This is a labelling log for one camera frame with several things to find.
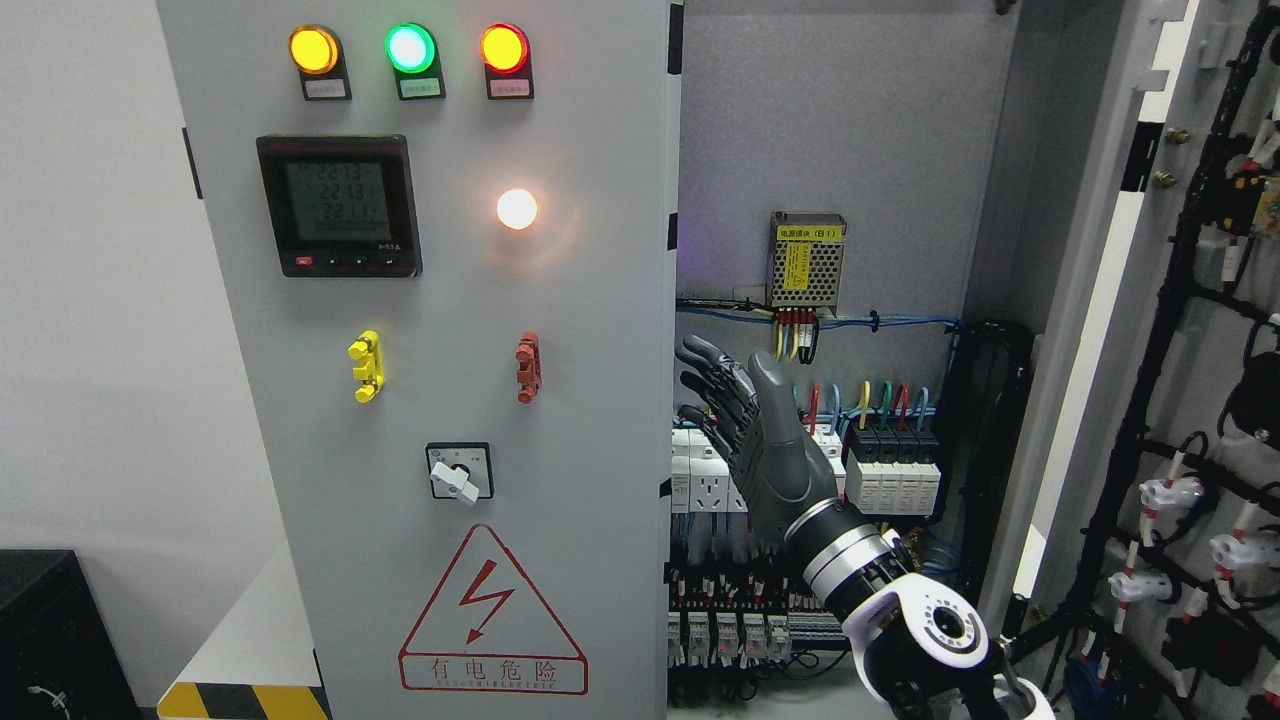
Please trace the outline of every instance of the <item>lcd display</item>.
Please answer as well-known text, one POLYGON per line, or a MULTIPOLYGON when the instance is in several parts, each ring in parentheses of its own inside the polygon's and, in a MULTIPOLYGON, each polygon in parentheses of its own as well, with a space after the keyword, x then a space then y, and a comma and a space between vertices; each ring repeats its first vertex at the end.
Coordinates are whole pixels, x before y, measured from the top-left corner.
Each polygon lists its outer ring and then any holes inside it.
POLYGON ((390 241, 379 163, 285 163, 298 240, 390 241))

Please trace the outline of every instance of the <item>red indicator light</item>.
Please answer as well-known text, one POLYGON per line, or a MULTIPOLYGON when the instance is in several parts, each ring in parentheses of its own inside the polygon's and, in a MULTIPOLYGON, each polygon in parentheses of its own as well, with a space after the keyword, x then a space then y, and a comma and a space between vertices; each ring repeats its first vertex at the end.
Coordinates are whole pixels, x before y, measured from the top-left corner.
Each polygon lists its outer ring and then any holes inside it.
POLYGON ((495 73, 517 72, 529 61, 525 31, 508 23, 489 26, 480 36, 480 59, 495 73))

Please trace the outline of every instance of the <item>robotic arm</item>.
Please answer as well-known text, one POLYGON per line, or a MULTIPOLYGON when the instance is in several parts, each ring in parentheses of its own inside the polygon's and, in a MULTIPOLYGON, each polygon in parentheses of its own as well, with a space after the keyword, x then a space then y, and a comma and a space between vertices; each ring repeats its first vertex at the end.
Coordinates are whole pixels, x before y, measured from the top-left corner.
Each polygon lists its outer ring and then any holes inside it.
POLYGON ((796 415, 791 383, 772 356, 742 368, 686 337, 681 382, 714 418, 685 405, 730 466, 762 541, 785 543, 804 579, 841 621, 868 691, 893 715, 931 720, 928 700, 959 689, 974 720, 1043 720, 1043 693, 1016 678, 960 593, 906 569, 876 527, 836 496, 835 475, 796 415))

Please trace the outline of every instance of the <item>yellow wire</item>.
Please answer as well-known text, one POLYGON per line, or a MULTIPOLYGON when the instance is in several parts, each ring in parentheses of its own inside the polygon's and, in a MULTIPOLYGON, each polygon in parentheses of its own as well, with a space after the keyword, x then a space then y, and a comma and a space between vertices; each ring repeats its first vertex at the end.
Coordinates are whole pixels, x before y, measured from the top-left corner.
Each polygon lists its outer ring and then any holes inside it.
POLYGON ((858 401, 858 407, 861 409, 861 413, 858 414, 858 429, 859 430, 865 430, 867 429, 867 415, 870 413, 870 407, 872 407, 872 382, 870 380, 863 380, 863 396, 858 401))

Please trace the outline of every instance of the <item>yellow black hazard stripe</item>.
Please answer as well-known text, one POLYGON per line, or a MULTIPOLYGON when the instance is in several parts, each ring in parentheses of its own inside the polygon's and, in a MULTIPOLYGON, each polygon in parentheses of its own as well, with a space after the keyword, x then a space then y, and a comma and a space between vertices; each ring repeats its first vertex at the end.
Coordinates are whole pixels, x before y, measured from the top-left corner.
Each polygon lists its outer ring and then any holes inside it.
POLYGON ((160 720, 332 720, 324 688, 174 683, 160 720))

